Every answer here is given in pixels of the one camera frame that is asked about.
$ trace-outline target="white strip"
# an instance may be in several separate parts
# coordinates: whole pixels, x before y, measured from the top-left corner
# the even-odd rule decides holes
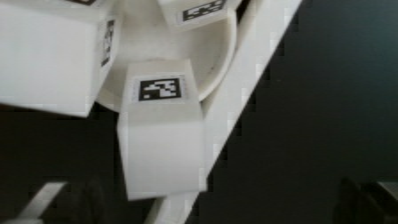
[[[18,218],[28,218],[28,219],[39,218],[64,185],[66,182],[46,183],[21,211]]]
[[[398,183],[396,182],[378,182],[380,186],[384,187],[389,195],[393,196],[394,200],[398,200]]]
[[[42,224],[39,219],[12,219],[7,220],[2,224]]]
[[[128,200],[140,200],[206,190],[202,110],[190,60],[133,63],[124,86],[117,136]]]
[[[234,125],[227,114],[241,113],[247,95],[252,93],[261,70],[268,64],[275,47],[288,28],[286,11],[293,14],[300,0],[252,0],[240,25],[240,39],[234,60],[218,89],[204,100],[206,130],[206,173],[217,161],[217,150],[222,148]],[[183,224],[199,193],[167,196],[158,199],[146,224]]]

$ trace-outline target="white object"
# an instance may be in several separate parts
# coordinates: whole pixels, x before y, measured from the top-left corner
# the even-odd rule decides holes
[[[190,61],[130,65],[117,123],[128,200],[206,190]]]
[[[117,51],[121,1],[0,0],[0,103],[87,116]]]
[[[227,18],[236,0],[158,0],[169,29],[181,32]]]
[[[46,211],[64,186],[66,182],[50,182],[44,184],[18,218],[7,220],[2,224],[42,224],[39,217]]]
[[[64,186],[66,182],[46,183],[21,211],[19,219],[35,219],[41,217]]]
[[[252,0],[238,33],[238,49],[225,78],[204,105],[206,177],[227,141],[300,0]],[[199,193],[160,198],[146,224],[183,224]]]
[[[41,219],[12,219],[2,224],[44,224]]]
[[[156,0],[126,1],[121,48],[98,102],[121,108],[128,64],[190,58],[199,100],[213,91],[233,59],[236,46],[236,14],[220,22],[183,33],[170,33]]]

